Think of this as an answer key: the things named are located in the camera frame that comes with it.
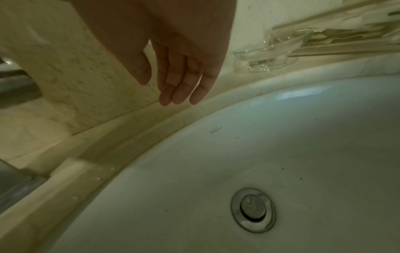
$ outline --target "skin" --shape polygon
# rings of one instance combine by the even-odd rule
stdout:
[[[151,78],[143,52],[157,58],[160,104],[199,103],[223,65],[235,0],[71,0],[95,37],[141,84]]]

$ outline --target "finger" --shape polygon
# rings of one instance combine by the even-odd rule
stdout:
[[[155,57],[157,59],[157,86],[159,91],[163,91],[167,83],[168,70],[170,63],[168,61],[168,48],[156,41],[151,41]]]
[[[209,93],[218,78],[218,74],[221,71],[222,64],[223,62],[217,65],[203,67],[203,75],[201,77],[200,83],[193,94],[190,96],[190,103],[192,105],[199,103]]]
[[[151,66],[149,59],[143,51],[133,57],[118,57],[118,59],[140,85],[149,83],[151,78]]]
[[[174,104],[178,105],[189,97],[199,82],[202,72],[203,68],[200,62],[192,57],[188,57],[185,76],[172,95],[172,102]]]
[[[167,83],[160,94],[160,104],[162,106],[167,106],[172,102],[172,95],[182,82],[186,71],[185,56],[169,51],[168,58],[170,68],[168,70]]]

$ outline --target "sink drain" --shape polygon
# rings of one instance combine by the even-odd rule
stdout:
[[[252,233],[270,230],[276,220],[272,200],[257,189],[242,189],[232,198],[231,209],[235,221]]]

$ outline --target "marble countertop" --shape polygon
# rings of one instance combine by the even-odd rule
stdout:
[[[219,78],[199,105],[150,104],[66,138],[28,168],[50,178],[0,215],[0,252],[31,252],[126,164],[174,132],[217,110],[276,90],[345,78],[400,72],[400,53],[302,57],[269,73]]]

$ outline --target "sink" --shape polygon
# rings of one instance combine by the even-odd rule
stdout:
[[[49,253],[346,253],[400,249],[400,75],[280,90],[215,112],[132,161]],[[251,233],[231,201],[265,193]]]

